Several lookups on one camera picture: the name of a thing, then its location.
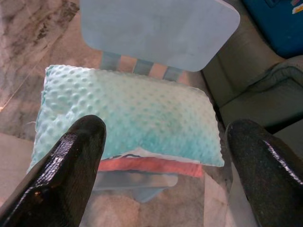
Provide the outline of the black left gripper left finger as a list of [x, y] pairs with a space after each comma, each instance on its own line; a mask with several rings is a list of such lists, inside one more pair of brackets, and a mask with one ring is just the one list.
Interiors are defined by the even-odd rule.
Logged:
[[1, 226], [79, 226], [105, 141], [106, 125], [99, 117], [78, 119], [1, 206]]

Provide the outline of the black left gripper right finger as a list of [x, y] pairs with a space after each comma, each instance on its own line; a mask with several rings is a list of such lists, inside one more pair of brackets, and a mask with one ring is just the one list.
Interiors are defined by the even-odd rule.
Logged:
[[226, 143], [261, 227], [303, 225], [303, 162], [279, 138], [251, 120], [226, 128]]

